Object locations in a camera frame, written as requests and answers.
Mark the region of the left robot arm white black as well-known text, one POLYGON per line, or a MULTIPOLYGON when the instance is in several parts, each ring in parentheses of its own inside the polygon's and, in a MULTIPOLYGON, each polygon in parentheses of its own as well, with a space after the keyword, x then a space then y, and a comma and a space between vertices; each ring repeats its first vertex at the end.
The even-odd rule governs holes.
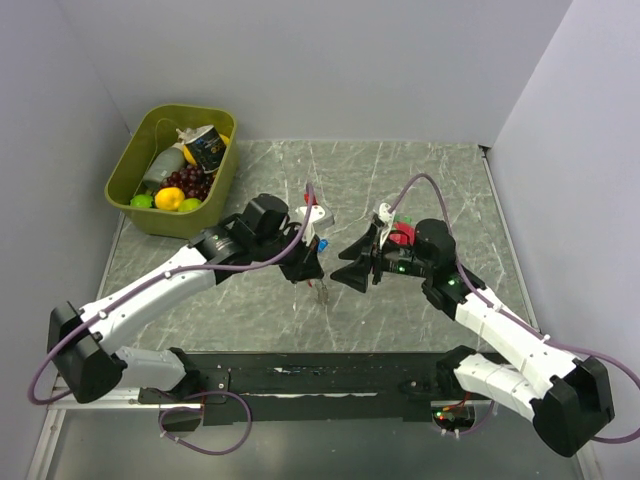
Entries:
POLYGON ((117 387, 155 389, 185 402, 206 386, 190 357, 179 348, 130 348, 128 340, 166 310, 234 274, 276 265, 291 283, 322 279, 317 233, 333 222, 323 206, 291 211, 280 198, 261 194, 121 290, 80 309, 70 303, 54 308, 50 360, 80 404, 117 387))

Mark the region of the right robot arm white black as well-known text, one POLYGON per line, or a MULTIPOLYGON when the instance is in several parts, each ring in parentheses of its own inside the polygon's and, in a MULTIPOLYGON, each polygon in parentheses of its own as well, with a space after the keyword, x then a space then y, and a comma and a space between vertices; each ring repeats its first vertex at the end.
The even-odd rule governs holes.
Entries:
POLYGON ((401 245, 379 218, 339 253, 345 266, 332 279, 361 293, 383 273, 421 279, 428 302, 486 341, 503 358, 497 364, 467 347, 440 363, 437 387, 448 398, 483 395, 530 421, 555 453, 571 457, 614 418, 606 367, 554 347, 504 308, 495 293, 458 263, 456 242, 442 220, 425 219, 414 240, 401 245))

